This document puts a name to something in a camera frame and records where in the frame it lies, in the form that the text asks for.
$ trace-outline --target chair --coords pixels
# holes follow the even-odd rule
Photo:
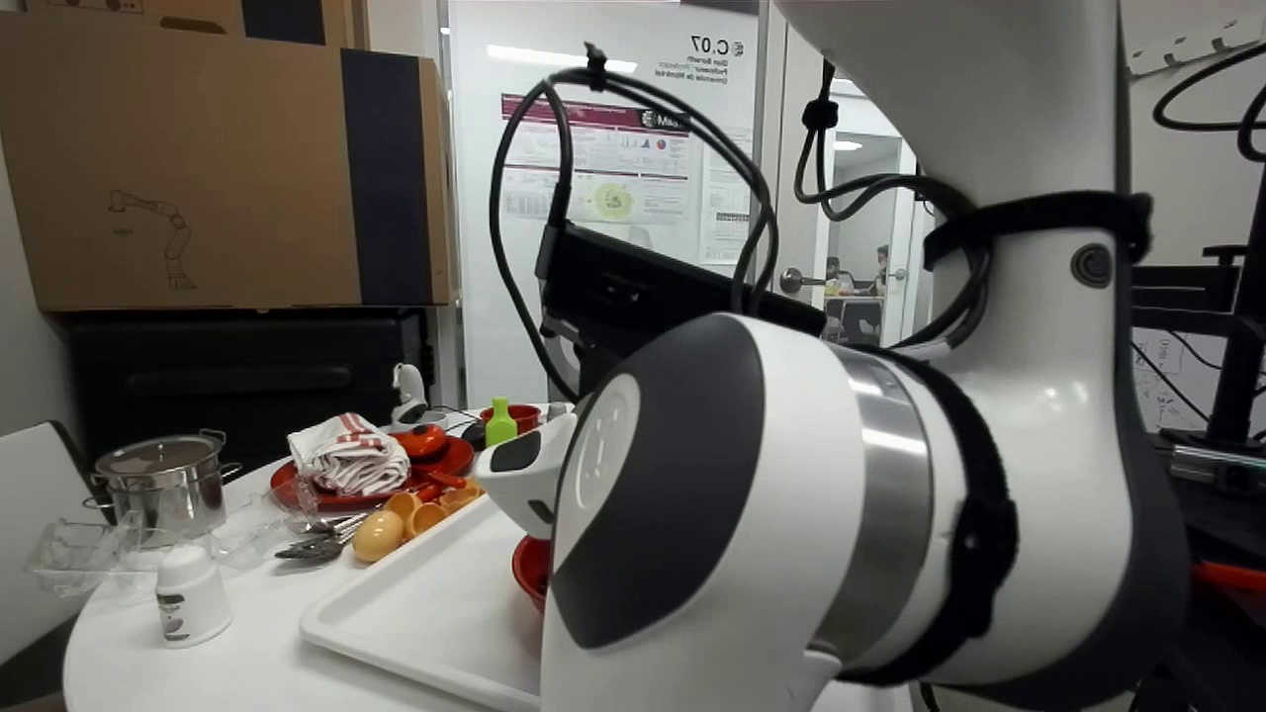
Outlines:
[[[73,619],[79,606],[38,590],[29,557],[38,536],[59,517],[104,521],[88,500],[88,479],[55,422],[0,434],[0,664]]]

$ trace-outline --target white table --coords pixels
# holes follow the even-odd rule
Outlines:
[[[230,527],[278,517],[269,471],[237,479]],[[68,645],[63,695],[71,712],[473,712],[465,701],[420,687],[302,643],[302,615],[332,587],[365,574],[344,554],[329,566],[290,566],[237,554],[226,571],[234,624],[195,650],[162,650],[155,574],[116,566],[81,606]],[[842,687],[813,712],[911,712],[907,694]]]

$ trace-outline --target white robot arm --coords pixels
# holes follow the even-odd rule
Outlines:
[[[1027,200],[1128,189],[1118,7],[784,12],[993,210],[989,312],[937,360],[746,316],[626,360],[557,484],[542,710],[809,710],[836,677],[1103,701],[1183,623],[1183,521],[1136,417],[1122,244]]]

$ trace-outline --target white plate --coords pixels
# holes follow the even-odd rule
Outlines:
[[[542,615],[517,595],[523,532],[478,500],[323,595],[306,637],[451,695],[532,712]]]

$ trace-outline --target cardboard box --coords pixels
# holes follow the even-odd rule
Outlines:
[[[426,61],[0,15],[44,312],[455,304]]]
[[[29,12],[92,12],[155,28],[366,47],[358,0],[22,0]]]

